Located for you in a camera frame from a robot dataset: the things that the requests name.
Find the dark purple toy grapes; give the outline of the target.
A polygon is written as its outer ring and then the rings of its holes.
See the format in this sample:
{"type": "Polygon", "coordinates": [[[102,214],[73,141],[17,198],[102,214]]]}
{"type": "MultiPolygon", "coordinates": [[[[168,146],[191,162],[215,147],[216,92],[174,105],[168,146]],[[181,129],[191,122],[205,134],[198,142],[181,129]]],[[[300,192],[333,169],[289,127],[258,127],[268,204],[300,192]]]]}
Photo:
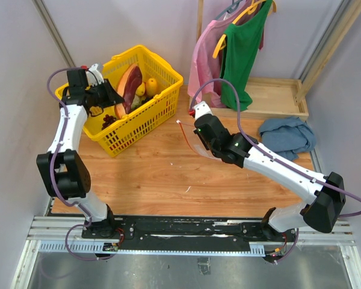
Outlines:
{"type": "Polygon", "coordinates": [[[106,114],[105,117],[103,118],[102,130],[106,129],[116,121],[117,118],[115,116],[106,114]]]}

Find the clear zip top bag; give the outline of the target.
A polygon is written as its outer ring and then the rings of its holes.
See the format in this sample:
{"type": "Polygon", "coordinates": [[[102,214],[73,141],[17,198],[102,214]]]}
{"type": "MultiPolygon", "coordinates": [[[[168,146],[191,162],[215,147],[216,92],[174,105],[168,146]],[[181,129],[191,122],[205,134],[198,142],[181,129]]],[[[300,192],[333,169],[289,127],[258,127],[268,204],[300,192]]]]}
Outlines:
{"type": "Polygon", "coordinates": [[[181,120],[177,120],[176,123],[180,126],[185,141],[193,152],[201,157],[221,162],[221,159],[214,157],[211,151],[205,148],[204,144],[199,139],[199,136],[194,132],[195,127],[193,124],[185,123],[181,120]]]}

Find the toy pork meat slab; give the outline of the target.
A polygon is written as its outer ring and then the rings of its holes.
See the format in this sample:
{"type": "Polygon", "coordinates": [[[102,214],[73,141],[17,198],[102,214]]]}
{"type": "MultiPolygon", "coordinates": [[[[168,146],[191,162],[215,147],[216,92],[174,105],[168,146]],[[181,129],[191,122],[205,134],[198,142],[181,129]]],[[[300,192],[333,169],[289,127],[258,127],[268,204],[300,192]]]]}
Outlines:
{"type": "Polygon", "coordinates": [[[114,106],[114,112],[121,119],[131,111],[131,105],[135,98],[137,88],[142,84],[143,76],[137,64],[132,64],[121,77],[116,92],[124,99],[124,102],[114,106]]]}

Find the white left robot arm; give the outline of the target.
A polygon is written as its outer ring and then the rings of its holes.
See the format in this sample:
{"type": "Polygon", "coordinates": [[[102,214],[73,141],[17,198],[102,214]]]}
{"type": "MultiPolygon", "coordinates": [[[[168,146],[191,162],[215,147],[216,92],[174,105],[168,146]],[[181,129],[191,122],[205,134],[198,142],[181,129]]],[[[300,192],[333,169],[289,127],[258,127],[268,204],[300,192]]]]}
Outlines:
{"type": "Polygon", "coordinates": [[[109,205],[91,190],[90,172],[79,156],[82,129],[94,107],[108,108],[123,99],[102,75],[102,65],[65,68],[68,86],[58,101],[60,121],[54,140],[36,159],[48,195],[85,216],[82,237],[113,238],[122,235],[109,205]]]}

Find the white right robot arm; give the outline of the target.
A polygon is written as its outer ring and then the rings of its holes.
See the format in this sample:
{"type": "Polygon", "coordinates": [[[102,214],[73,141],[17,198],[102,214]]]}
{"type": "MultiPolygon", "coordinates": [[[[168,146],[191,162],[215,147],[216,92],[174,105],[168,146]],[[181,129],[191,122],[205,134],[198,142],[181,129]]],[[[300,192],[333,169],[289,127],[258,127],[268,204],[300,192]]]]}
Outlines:
{"type": "Polygon", "coordinates": [[[340,175],[332,172],[325,176],[288,160],[278,163],[280,157],[255,138],[231,134],[206,102],[195,105],[191,114],[195,117],[193,133],[202,142],[196,146],[197,152],[206,149],[206,157],[258,172],[301,198],[295,205],[267,211],[260,224],[264,239],[273,241],[290,229],[305,226],[332,232],[346,203],[340,175]]]}

